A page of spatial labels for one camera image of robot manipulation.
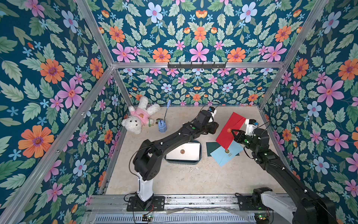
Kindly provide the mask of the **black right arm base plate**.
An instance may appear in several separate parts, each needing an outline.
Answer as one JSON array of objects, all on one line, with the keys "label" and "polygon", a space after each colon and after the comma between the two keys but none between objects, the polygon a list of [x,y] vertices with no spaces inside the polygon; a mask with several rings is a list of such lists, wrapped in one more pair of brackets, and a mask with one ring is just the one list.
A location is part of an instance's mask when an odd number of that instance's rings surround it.
[{"label": "black right arm base plate", "polygon": [[238,205],[241,211],[271,211],[272,209],[266,207],[257,195],[242,195],[235,193],[238,200]]}]

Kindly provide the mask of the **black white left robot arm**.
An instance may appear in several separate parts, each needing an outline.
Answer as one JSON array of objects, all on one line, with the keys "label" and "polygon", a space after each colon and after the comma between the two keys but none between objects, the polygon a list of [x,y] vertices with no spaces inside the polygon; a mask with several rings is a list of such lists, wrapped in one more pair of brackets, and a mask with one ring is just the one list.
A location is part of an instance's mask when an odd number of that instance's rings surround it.
[{"label": "black white left robot arm", "polygon": [[210,106],[173,134],[157,140],[145,140],[133,158],[134,169],[139,178],[136,197],[146,203],[153,193],[153,179],[159,173],[163,158],[177,147],[189,143],[203,134],[215,134],[219,124],[214,121],[216,108]]}]

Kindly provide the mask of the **red envelope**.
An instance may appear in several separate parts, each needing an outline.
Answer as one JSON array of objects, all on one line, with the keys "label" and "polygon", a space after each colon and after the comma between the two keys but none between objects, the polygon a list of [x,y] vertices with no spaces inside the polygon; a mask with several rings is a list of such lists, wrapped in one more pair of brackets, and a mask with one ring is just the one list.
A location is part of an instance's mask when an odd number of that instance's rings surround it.
[{"label": "red envelope", "polygon": [[245,121],[246,118],[237,113],[232,113],[222,131],[218,135],[216,142],[225,150],[227,150],[234,140],[234,136],[231,131],[240,130]]}]

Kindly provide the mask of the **light blue envelope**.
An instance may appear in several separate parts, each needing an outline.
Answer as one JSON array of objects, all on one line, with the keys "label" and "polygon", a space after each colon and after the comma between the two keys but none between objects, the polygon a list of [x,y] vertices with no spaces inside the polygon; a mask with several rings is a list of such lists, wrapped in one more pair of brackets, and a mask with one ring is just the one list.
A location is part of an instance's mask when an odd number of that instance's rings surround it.
[{"label": "light blue envelope", "polygon": [[214,160],[219,164],[220,167],[223,167],[242,151],[243,146],[235,141],[232,141],[232,143],[227,149],[220,146],[210,155],[214,158]]}]

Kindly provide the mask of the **dark green envelope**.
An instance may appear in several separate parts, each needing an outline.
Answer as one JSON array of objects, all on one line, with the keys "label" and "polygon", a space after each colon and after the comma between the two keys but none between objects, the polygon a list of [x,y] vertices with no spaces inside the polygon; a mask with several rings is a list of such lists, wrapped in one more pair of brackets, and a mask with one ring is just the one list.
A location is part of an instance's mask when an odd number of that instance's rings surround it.
[{"label": "dark green envelope", "polygon": [[206,146],[207,146],[207,154],[208,156],[211,156],[210,154],[221,145],[217,142],[207,142]]}]

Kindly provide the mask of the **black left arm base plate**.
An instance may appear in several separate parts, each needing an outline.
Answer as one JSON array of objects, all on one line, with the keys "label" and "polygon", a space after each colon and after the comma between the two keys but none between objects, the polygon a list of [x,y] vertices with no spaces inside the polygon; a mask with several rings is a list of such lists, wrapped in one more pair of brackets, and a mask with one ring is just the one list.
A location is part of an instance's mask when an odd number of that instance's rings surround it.
[{"label": "black left arm base plate", "polygon": [[128,200],[126,211],[163,211],[165,207],[165,199],[164,196],[152,196],[149,200],[144,202],[139,196],[133,196]]}]

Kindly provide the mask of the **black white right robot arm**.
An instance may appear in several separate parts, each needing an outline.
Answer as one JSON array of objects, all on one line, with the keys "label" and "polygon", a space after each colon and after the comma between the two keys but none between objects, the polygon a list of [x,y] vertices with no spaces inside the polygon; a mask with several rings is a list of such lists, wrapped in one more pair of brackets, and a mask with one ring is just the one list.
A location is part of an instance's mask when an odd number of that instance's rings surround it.
[{"label": "black white right robot arm", "polygon": [[254,189],[251,203],[256,208],[266,207],[278,213],[291,224],[335,224],[335,204],[305,186],[280,157],[269,149],[268,133],[261,128],[250,134],[242,130],[231,131],[234,141],[252,151],[254,161],[270,174],[290,196],[293,203],[278,196],[268,187]]}]

